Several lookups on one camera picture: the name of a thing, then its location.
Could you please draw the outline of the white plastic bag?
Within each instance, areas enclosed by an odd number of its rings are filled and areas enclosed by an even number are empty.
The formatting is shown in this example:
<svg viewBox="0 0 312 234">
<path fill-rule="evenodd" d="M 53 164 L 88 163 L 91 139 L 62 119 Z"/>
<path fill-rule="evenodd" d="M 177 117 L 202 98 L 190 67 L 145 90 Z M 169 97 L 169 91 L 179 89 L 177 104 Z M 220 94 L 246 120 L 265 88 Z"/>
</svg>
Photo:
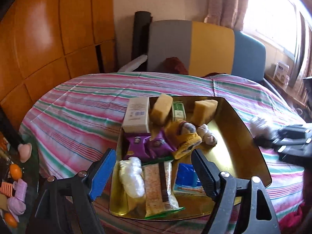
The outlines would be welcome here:
<svg viewBox="0 0 312 234">
<path fill-rule="evenodd" d="M 138 157 L 130 157 L 119 162 L 119 178 L 126 194 L 134 199 L 145 196 L 143 170 Z"/>
</svg>

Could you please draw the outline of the blue Tempo tissue pack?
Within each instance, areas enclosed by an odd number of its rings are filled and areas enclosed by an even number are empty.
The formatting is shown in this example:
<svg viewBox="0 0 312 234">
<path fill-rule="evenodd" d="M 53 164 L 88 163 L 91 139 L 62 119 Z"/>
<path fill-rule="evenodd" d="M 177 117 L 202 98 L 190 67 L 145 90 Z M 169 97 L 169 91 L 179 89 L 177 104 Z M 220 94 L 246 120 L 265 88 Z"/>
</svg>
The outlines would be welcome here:
<svg viewBox="0 0 312 234">
<path fill-rule="evenodd" d="M 191 164 L 179 163 L 174 183 L 174 194 L 206 197 L 201 182 Z"/>
</svg>

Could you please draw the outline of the yellow sponge block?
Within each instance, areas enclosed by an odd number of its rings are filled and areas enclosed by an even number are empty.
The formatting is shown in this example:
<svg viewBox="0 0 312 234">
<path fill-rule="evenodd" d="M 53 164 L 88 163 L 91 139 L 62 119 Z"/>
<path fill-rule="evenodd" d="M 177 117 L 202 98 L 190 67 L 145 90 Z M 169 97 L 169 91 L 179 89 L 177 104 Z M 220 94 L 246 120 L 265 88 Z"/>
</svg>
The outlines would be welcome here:
<svg viewBox="0 0 312 234">
<path fill-rule="evenodd" d="M 199 100 L 195 102 L 193 115 L 191 117 L 191 123 L 196 126 L 202 124 L 208 124 L 215 115 L 218 106 L 216 100 Z"/>
<path fill-rule="evenodd" d="M 150 120 L 152 123 L 163 126 L 171 110 L 173 98 L 167 94 L 161 94 L 155 104 L 153 105 L 150 113 Z"/>
</svg>

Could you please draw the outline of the red blanket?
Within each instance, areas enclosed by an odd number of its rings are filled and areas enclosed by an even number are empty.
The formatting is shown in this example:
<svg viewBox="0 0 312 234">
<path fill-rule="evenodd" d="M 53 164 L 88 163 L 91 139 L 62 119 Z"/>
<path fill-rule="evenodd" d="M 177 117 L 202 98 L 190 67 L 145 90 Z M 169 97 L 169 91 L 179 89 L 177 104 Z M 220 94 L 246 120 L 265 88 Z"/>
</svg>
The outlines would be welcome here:
<svg viewBox="0 0 312 234">
<path fill-rule="evenodd" d="M 304 171 L 303 199 L 296 212 L 283 217 L 279 222 L 281 233 L 311 233 L 311 170 Z"/>
</svg>

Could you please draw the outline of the pink socks pair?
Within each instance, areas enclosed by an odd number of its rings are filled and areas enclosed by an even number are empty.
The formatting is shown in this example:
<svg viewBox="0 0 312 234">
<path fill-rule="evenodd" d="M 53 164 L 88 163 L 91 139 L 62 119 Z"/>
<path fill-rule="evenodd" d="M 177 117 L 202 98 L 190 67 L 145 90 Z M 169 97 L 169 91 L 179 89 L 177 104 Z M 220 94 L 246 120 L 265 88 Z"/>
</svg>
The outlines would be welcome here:
<svg viewBox="0 0 312 234">
<path fill-rule="evenodd" d="M 19 222 L 19 216 L 23 215 L 27 209 L 25 204 L 27 183 L 22 179 L 18 179 L 18 181 L 14 181 L 13 188 L 15 194 L 7 200 L 7 206 L 14 219 Z"/>
</svg>

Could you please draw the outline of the wooden desk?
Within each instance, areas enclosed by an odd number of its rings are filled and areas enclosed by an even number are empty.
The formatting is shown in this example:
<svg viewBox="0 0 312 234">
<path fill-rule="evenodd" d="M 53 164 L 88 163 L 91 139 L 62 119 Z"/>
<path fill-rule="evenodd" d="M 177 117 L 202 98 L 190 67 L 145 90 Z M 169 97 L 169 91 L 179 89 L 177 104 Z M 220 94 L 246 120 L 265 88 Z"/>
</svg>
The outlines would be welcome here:
<svg viewBox="0 0 312 234">
<path fill-rule="evenodd" d="M 307 123 L 311 123 L 311 109 L 308 105 L 308 95 L 305 89 L 295 90 L 294 88 L 276 81 L 268 74 L 264 74 L 264 78 L 301 118 L 303 118 Z"/>
</svg>

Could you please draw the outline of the orange fruit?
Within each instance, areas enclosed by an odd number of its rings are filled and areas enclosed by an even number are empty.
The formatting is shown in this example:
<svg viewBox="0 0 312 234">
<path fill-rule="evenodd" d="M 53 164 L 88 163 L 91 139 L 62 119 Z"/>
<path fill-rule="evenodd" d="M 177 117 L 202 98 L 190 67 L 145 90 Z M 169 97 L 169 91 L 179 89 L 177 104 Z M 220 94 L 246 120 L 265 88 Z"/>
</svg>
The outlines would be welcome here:
<svg viewBox="0 0 312 234">
<path fill-rule="evenodd" d="M 9 170 L 13 180 L 18 181 L 22 178 L 22 170 L 17 164 L 11 164 Z"/>
</svg>

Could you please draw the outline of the white product box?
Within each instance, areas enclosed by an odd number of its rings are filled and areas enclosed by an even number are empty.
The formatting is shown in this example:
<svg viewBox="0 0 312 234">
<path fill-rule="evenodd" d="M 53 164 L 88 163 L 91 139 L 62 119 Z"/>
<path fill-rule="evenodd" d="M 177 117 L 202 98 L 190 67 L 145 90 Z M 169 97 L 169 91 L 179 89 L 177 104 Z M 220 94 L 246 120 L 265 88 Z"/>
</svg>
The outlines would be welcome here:
<svg viewBox="0 0 312 234">
<path fill-rule="evenodd" d="M 281 61 L 276 64 L 273 78 L 275 81 L 280 82 L 283 85 L 287 85 L 289 81 L 289 66 Z"/>
</svg>

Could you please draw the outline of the purple snack packet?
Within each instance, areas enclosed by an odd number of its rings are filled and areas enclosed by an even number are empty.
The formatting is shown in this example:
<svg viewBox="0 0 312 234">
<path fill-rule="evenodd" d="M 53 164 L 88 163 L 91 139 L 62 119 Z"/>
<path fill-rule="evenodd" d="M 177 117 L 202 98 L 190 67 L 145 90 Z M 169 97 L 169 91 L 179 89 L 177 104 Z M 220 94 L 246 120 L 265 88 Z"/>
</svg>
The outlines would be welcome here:
<svg viewBox="0 0 312 234">
<path fill-rule="evenodd" d="M 159 131 L 155 138 L 148 141 L 147 147 L 152 159 L 170 156 L 177 150 L 167 138 L 163 129 Z"/>
<path fill-rule="evenodd" d="M 150 155 L 145 145 L 150 137 L 150 133 L 126 133 L 125 138 L 129 142 L 129 147 L 123 159 L 127 160 L 130 157 L 137 157 L 142 162 L 149 160 Z"/>
</svg>

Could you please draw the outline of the gold tray with maroon rim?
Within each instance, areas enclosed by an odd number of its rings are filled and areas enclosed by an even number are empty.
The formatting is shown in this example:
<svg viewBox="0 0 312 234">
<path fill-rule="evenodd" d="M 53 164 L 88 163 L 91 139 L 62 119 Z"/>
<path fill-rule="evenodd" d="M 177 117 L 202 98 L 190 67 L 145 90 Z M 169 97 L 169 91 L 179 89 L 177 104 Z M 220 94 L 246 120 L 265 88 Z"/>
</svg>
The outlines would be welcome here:
<svg viewBox="0 0 312 234">
<path fill-rule="evenodd" d="M 195 153 L 189 153 L 179 160 L 172 161 L 172 194 L 180 163 L 195 164 L 196 171 L 201 168 L 199 176 L 205 174 L 204 181 L 208 181 L 208 188 L 211 191 L 220 188 L 220 172 L 227 172 L 237 180 L 247 180 L 247 184 L 238 189 L 246 189 L 254 176 L 259 177 L 266 188 L 272 183 L 271 174 L 260 148 L 254 144 L 250 131 L 228 100 L 223 97 L 207 96 L 178 96 L 173 99 L 183 102 L 188 122 L 192 117 L 195 101 L 212 99 L 218 101 L 218 105 L 214 118 L 208 123 L 208 128 L 217 139 L 217 145 L 212 147 L 201 143 L 196 147 Z M 204 197 L 174 194 L 179 206 L 184 207 L 184 210 L 163 218 L 145 219 L 145 201 L 130 198 L 119 179 L 119 161 L 125 157 L 128 148 L 129 141 L 121 128 L 116 147 L 117 159 L 112 174 L 109 199 L 109 211 L 112 215 L 131 220 L 174 221 L 195 219 L 211 214 L 215 201 L 207 197 L 206 193 L 204 193 Z"/>
</svg>

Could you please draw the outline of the green oat bar packet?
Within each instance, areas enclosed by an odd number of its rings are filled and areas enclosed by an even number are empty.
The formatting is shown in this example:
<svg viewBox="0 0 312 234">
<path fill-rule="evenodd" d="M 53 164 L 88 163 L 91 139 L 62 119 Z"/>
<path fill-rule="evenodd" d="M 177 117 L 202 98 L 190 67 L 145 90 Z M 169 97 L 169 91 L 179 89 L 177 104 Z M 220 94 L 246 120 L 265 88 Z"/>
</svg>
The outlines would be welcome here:
<svg viewBox="0 0 312 234">
<path fill-rule="evenodd" d="M 143 165 L 146 220 L 165 218 L 184 210 L 172 193 L 172 162 L 172 157 L 165 157 Z"/>
</svg>

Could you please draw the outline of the yellow knitted sock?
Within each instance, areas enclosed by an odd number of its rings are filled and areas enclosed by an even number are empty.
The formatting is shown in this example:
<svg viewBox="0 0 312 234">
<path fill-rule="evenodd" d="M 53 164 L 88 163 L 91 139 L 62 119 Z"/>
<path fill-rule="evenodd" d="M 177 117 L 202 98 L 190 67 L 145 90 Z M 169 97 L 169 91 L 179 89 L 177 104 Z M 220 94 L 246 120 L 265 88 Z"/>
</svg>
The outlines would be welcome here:
<svg viewBox="0 0 312 234">
<path fill-rule="evenodd" d="M 172 121 L 164 131 L 176 149 L 173 152 L 176 160 L 191 153 L 195 147 L 202 143 L 202 138 L 197 134 L 196 127 L 187 121 Z"/>
</svg>

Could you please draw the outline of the beige tall box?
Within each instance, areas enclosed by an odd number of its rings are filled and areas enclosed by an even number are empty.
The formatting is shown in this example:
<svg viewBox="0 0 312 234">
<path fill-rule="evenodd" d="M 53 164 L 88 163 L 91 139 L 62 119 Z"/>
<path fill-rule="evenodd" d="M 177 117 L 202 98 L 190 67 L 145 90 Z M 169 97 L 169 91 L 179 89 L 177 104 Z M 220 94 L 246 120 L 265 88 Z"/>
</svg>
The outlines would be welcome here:
<svg viewBox="0 0 312 234">
<path fill-rule="evenodd" d="M 149 109 L 149 97 L 130 98 L 122 123 L 124 132 L 149 133 Z"/>
</svg>

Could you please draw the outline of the green white small box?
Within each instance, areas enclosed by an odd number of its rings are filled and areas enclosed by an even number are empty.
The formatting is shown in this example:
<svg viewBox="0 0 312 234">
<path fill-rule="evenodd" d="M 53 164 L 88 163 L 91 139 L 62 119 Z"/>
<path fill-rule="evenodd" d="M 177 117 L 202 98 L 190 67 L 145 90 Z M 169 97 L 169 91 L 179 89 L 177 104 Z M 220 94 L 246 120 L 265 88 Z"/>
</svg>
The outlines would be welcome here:
<svg viewBox="0 0 312 234">
<path fill-rule="evenodd" d="M 186 112 L 184 109 L 183 102 L 173 101 L 171 110 L 172 110 L 173 121 L 185 121 L 186 120 Z"/>
</svg>

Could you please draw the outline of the pink curtain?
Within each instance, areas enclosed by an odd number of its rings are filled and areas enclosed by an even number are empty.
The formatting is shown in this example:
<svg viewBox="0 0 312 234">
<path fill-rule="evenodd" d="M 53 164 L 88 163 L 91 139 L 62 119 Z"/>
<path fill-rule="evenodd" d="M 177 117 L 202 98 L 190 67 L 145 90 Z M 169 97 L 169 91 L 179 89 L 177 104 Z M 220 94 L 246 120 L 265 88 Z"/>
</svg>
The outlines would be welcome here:
<svg viewBox="0 0 312 234">
<path fill-rule="evenodd" d="M 204 22 L 241 31 L 247 5 L 248 0 L 209 0 Z"/>
</svg>

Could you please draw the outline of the wooden wardrobe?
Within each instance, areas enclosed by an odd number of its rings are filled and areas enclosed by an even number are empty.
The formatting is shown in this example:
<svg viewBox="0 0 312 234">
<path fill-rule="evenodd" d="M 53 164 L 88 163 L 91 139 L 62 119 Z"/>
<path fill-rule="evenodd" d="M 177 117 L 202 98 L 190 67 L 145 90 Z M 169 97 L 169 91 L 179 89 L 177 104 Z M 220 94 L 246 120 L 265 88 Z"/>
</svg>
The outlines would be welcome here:
<svg viewBox="0 0 312 234">
<path fill-rule="evenodd" d="M 15 0 L 1 20 L 1 108 L 14 129 L 55 86 L 116 70 L 113 0 Z"/>
</svg>

